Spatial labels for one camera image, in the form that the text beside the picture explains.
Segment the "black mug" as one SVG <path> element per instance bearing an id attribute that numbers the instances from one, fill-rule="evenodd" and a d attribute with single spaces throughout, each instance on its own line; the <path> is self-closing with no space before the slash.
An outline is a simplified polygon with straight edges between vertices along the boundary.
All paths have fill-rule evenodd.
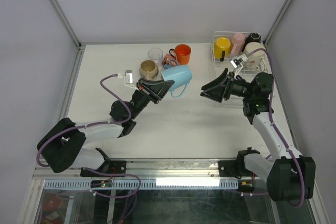
<path id="1" fill-rule="evenodd" d="M 261 34 L 260 33 L 250 33 L 246 39 L 245 39 L 245 44 L 247 45 L 248 43 L 251 42 L 261 42 Z"/>

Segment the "beige mug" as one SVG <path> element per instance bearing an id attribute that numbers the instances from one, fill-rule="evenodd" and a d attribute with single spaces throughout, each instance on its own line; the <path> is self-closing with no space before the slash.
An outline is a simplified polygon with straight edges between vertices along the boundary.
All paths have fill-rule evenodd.
<path id="1" fill-rule="evenodd" d="M 139 73 L 144 79 L 154 80 L 159 73 L 159 69 L 154 61 L 146 60 L 140 64 Z"/>

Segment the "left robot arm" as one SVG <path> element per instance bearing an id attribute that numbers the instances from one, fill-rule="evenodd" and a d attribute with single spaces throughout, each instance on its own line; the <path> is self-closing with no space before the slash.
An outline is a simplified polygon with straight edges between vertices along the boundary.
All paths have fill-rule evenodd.
<path id="1" fill-rule="evenodd" d="M 84 145 L 130 134 L 137 124 L 135 118 L 150 102 L 159 103 L 174 83 L 140 78 L 129 102 L 120 98 L 113 102 L 108 119 L 83 124 L 61 119 L 37 144 L 37 164 L 50 167 L 54 173 L 69 168 L 82 168 L 99 176 L 113 173 L 112 160 L 101 148 Z"/>

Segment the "green inside mug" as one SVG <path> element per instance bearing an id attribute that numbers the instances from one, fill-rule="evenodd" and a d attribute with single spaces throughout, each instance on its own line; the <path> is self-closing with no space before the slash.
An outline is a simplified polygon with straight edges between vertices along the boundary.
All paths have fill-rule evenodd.
<path id="1" fill-rule="evenodd" d="M 243 53 L 248 60 L 244 63 L 244 70 L 266 72 L 265 64 L 266 53 L 263 50 L 265 47 L 259 42 L 250 42 L 245 46 Z"/>

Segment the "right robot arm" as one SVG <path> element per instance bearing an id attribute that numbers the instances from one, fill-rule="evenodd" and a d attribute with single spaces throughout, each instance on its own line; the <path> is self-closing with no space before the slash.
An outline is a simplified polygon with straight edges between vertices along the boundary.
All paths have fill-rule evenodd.
<path id="1" fill-rule="evenodd" d="M 267 186 L 273 201 L 286 201 L 301 207 L 313 196 L 316 164 L 312 157 L 305 157 L 290 145 L 273 117 L 272 95 L 274 77 L 258 73 L 247 82 L 233 72 L 224 69 L 222 74 L 201 88 L 200 95 L 221 103 L 231 96 L 243 99 L 243 113 L 264 140 L 272 161 L 256 150 L 240 151 L 235 162 L 235 171 L 240 175 L 254 173 Z"/>

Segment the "white light-blue mug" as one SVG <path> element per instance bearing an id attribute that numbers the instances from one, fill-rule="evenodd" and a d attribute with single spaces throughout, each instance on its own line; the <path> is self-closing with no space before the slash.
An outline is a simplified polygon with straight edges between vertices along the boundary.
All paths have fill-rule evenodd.
<path id="1" fill-rule="evenodd" d="M 164 69 L 161 72 L 161 76 L 164 81 L 173 80 L 174 84 L 170 87 L 169 91 L 173 98 L 180 98 L 186 88 L 188 87 L 190 81 L 192 80 L 192 72 L 188 65 L 179 65 L 175 67 L 170 67 L 168 69 Z M 180 87 L 183 87 L 183 90 L 179 95 L 175 95 L 174 91 Z"/>

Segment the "yellow mug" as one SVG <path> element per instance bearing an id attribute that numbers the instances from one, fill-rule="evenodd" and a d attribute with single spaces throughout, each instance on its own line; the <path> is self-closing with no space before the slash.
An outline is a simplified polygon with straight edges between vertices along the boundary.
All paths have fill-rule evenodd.
<path id="1" fill-rule="evenodd" d="M 221 37 L 215 41 L 214 57 L 220 62 L 223 62 L 229 55 L 231 42 L 229 39 Z"/>

